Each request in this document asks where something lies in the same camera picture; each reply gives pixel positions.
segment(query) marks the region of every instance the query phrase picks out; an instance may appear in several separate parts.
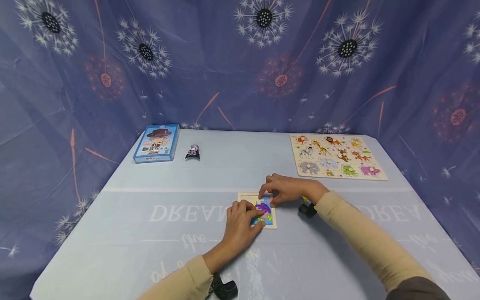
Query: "wooden puzzle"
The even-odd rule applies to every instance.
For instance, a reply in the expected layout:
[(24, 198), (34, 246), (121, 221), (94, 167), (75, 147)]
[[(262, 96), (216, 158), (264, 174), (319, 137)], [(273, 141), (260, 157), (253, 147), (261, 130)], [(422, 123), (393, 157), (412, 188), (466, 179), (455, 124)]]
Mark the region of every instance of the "wooden puzzle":
[(272, 201), (271, 194), (265, 194), (261, 199), (258, 199), (258, 193), (254, 192), (239, 192), (237, 195), (237, 201), (247, 200), (252, 203), (257, 210), (262, 210), (263, 215), (253, 218), (250, 225), (253, 226), (258, 222), (264, 221), (264, 229), (276, 229), (276, 216), (275, 209), (270, 207), (270, 201)]
[(290, 142), (300, 176), (388, 180), (361, 137), (293, 133)]

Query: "light blue tablecloth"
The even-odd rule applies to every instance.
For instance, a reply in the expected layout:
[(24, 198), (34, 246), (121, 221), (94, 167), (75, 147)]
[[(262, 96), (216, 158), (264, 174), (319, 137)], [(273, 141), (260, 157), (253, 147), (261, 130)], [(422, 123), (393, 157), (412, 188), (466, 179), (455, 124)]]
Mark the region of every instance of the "light blue tablecloth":
[[(454, 242), (378, 142), (362, 138), (389, 181), (323, 183), (392, 234), (453, 300), (480, 299), (480, 279)], [(201, 161), (184, 159), (191, 144)], [(257, 192), (273, 172), (297, 176), (287, 133), (182, 129), (173, 162), (135, 164), (135, 147), (37, 280), (34, 300), (135, 299), (222, 238), (238, 192)], [(278, 229), (222, 272), (238, 299), (383, 299), (370, 269), (318, 216), (300, 216), (300, 204), (279, 207)]]

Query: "hand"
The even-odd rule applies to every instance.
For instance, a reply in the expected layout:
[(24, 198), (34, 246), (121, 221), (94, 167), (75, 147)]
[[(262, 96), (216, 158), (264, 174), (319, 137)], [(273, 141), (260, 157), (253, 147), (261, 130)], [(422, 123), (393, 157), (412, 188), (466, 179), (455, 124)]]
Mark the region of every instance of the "hand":
[(265, 227), (265, 222), (258, 222), (250, 227), (252, 218), (263, 215), (264, 212), (246, 201), (235, 201), (232, 207), (227, 209), (227, 226), (221, 243), (235, 255), (247, 248), (257, 234)]
[(258, 192), (258, 199), (265, 192), (272, 193), (273, 190), (277, 190), (279, 194), (272, 199), (270, 203), (272, 207), (286, 201), (296, 200), (301, 196), (306, 197), (313, 205), (316, 205), (318, 200), (329, 192), (329, 189), (319, 181), (287, 177), (273, 173), (265, 178), (265, 184), (261, 186)]
[(257, 210), (246, 200), (235, 201), (227, 209), (227, 225), (222, 241), (203, 255), (211, 274), (216, 273), (252, 243), (265, 227), (265, 222), (259, 222), (253, 227), (250, 227), (250, 222), (252, 218), (263, 214), (263, 211)]

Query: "blue fabric backdrop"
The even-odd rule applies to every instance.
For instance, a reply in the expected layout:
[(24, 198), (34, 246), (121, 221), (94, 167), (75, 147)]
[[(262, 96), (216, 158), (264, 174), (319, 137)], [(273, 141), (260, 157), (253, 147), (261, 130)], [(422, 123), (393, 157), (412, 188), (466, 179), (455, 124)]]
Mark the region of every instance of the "blue fabric backdrop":
[(0, 3), (0, 298), (164, 122), (373, 136), (480, 272), (480, 2)]

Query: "blue box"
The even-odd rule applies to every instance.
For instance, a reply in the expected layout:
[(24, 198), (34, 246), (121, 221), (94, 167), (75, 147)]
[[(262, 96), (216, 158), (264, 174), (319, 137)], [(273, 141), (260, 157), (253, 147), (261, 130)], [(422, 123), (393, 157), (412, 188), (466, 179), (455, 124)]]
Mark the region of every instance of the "blue box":
[(147, 126), (133, 155), (133, 160), (135, 163), (172, 161), (179, 133), (178, 124)]

